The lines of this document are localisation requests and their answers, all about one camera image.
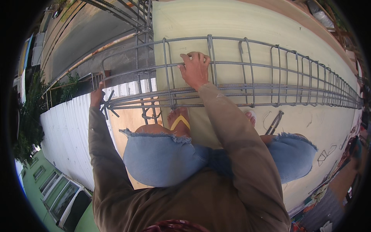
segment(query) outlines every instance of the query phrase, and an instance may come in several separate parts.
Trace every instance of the white window frame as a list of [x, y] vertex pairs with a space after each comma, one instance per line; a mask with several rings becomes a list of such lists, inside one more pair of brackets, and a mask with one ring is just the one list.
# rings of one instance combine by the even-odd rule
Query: white window frame
[[[39, 170], [41, 170], [40, 174], [36, 177], [35, 174], [39, 172]], [[35, 181], [38, 180], [38, 178], [41, 176], [41, 174], [43, 174], [43, 172], [45, 171], [44, 167], [43, 166], [40, 166], [36, 172], [33, 173], [33, 178], [35, 179]]]
[[32, 158], [32, 163], [31, 163], [30, 167], [34, 166], [35, 163], [36, 163], [38, 160], [39, 160], [39, 159], [38, 159], [37, 157], [33, 157], [33, 158]]
[[[46, 182], [48, 181], [48, 179], [53, 175], [53, 173], [56, 173], [55, 176], [54, 176], [52, 179], [50, 179], [50, 181], [49, 181], [48, 183], [46, 183]], [[54, 179], [56, 179], [56, 181], [59, 179], [59, 176], [58, 176], [58, 178], [56, 178], [57, 175], [60, 176], [60, 174], [59, 174], [57, 171], [53, 171], [53, 172], [50, 174], [50, 176], [45, 180], [45, 182], [41, 185], [41, 187], [39, 188], [40, 192], [41, 192], [41, 188], [46, 184], [44, 190], [41, 192], [41, 194], [42, 194], [43, 196], [45, 196], [45, 195], [49, 192], [49, 190], [52, 188], [53, 185], [49, 188], [49, 190], [48, 190], [47, 192], [45, 192], [45, 189], [47, 189], [47, 187], [49, 186], [49, 184], [50, 184]]]
[[50, 187], [50, 189], [48, 190], [48, 192], [46, 193], [46, 195], [44, 196], [43, 198], [43, 202], [46, 201], [46, 199], [48, 198], [48, 196], [50, 195], [50, 193], [52, 192], [52, 190], [55, 188], [55, 186], [58, 184], [58, 182], [62, 179], [62, 178], [66, 178], [68, 180], [68, 182], [64, 185], [63, 189], [59, 192], [59, 194], [57, 195], [57, 197], [55, 198], [53, 204], [50, 206], [50, 208], [48, 209], [48, 213], [49, 215], [52, 217], [52, 219], [54, 220], [54, 222], [57, 222], [57, 220], [54, 218], [53, 214], [51, 213], [51, 210], [52, 208], [54, 207], [56, 201], [58, 200], [59, 196], [62, 194], [62, 192], [65, 190], [65, 188], [67, 187], [67, 185], [69, 183], [73, 183], [75, 184], [77, 187], [78, 187], [78, 190], [77, 192], [75, 193], [75, 195], [73, 196], [72, 200], [70, 201], [70, 203], [67, 205], [65, 211], [63, 212], [60, 220], [59, 220], [59, 224], [57, 225], [58, 227], [60, 228], [63, 228], [64, 226], [64, 223], [66, 222], [66, 219], [68, 218], [68, 215], [70, 214], [71, 212], [71, 208], [72, 208], [72, 205], [76, 199], [76, 196], [77, 194], [79, 194], [81, 191], [84, 191], [87, 196], [89, 197], [92, 197], [92, 195], [90, 194], [90, 192], [84, 187], [82, 186], [81, 184], [71, 180], [71, 178], [69, 178], [68, 176], [64, 175], [64, 174], [61, 174], [58, 179], [54, 182], [54, 184]]

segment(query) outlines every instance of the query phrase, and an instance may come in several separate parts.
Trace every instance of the tree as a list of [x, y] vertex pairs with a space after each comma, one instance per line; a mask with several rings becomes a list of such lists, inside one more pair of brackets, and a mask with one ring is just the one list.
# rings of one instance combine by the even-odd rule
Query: tree
[[40, 97], [45, 89], [43, 73], [35, 72], [26, 94], [26, 102], [20, 109], [19, 134], [14, 146], [14, 156], [24, 166], [32, 160], [32, 145], [40, 146], [44, 136], [40, 115], [46, 111], [46, 106], [45, 100]]
[[[72, 76], [69, 73], [67, 76], [68, 83], [61, 82], [54, 85], [54, 87], [57, 87], [69, 84], [53, 90], [53, 106], [71, 100], [77, 92], [79, 75]], [[32, 145], [41, 146], [41, 141], [44, 137], [40, 115], [47, 111], [46, 96], [41, 97], [46, 89], [44, 73], [42, 71], [35, 72], [26, 94], [26, 102], [20, 108], [18, 140], [13, 147], [15, 159], [20, 161], [24, 167], [26, 167], [26, 163], [31, 163], [32, 161], [30, 157], [33, 150]]]

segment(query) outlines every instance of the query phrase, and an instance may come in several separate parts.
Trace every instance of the foot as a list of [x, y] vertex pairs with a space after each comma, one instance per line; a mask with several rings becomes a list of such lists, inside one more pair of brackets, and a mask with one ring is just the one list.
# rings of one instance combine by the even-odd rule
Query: foot
[[[180, 107], [175, 110], [172, 110], [169, 113], [169, 116], [167, 117], [167, 121], [169, 123], [169, 127], [173, 125], [174, 121], [180, 116], [180, 114], [183, 115], [183, 117], [189, 122], [188, 117], [188, 109], [186, 107]], [[171, 131], [173, 134], [175, 134], [178, 137], [186, 136], [188, 138], [191, 137], [191, 131], [189, 128], [184, 124], [183, 121], [180, 121], [174, 128], [174, 130]]]
[[251, 112], [246, 112], [245, 115], [250, 120], [253, 127], [255, 127], [256, 118], [252, 116]]

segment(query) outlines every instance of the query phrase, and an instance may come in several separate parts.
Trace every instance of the green building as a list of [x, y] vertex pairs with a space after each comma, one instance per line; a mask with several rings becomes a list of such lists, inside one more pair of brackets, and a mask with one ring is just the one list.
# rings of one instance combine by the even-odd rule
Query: green building
[[55, 168], [42, 150], [23, 169], [27, 199], [51, 232], [99, 232], [93, 219], [92, 193]]

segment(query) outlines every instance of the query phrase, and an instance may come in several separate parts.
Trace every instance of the white flip-flop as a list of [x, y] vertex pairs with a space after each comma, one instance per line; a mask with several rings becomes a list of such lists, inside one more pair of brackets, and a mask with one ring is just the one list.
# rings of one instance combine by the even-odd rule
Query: white flip-flop
[[246, 114], [247, 112], [250, 112], [251, 113], [251, 117], [254, 117], [255, 118], [255, 124], [256, 124], [256, 121], [257, 121], [257, 118], [256, 118], [256, 113], [252, 110], [248, 110], [248, 111], [245, 111], [244, 114]]

